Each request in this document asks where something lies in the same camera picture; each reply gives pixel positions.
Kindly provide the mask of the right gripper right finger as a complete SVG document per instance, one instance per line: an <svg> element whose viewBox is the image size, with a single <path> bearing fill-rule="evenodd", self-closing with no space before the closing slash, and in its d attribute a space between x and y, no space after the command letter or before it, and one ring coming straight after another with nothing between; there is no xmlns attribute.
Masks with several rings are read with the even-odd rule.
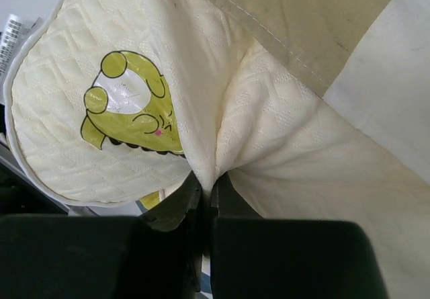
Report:
<svg viewBox="0 0 430 299"><path fill-rule="evenodd" d="M335 220L261 217L228 175L211 193L215 298L387 298L363 229Z"/></svg>

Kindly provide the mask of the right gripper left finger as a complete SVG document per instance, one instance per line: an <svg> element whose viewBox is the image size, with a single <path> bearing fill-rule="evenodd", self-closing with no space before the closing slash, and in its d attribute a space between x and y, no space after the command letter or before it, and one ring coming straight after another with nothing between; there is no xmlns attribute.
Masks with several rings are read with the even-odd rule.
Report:
<svg viewBox="0 0 430 299"><path fill-rule="evenodd" d="M3 216L1 297L194 298L201 196L189 174L140 216Z"/></svg>

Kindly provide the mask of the cream quilted pillow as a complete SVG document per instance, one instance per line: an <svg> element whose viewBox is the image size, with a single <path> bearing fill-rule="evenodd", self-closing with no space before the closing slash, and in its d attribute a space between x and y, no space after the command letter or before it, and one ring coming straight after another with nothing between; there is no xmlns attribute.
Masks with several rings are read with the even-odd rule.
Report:
<svg viewBox="0 0 430 299"><path fill-rule="evenodd" d="M211 0L60 0L3 73L9 147L47 196L113 207L205 191L272 151L316 94ZM233 186L268 218L349 220L391 298L429 297L429 185Z"/></svg>

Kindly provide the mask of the blue beige patchwork pillowcase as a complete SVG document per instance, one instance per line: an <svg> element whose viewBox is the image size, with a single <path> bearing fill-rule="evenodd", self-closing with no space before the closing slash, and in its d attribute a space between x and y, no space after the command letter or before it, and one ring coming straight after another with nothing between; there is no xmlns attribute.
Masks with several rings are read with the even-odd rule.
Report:
<svg viewBox="0 0 430 299"><path fill-rule="evenodd" d="M429 0L211 0L316 94L237 185L429 185Z"/></svg>

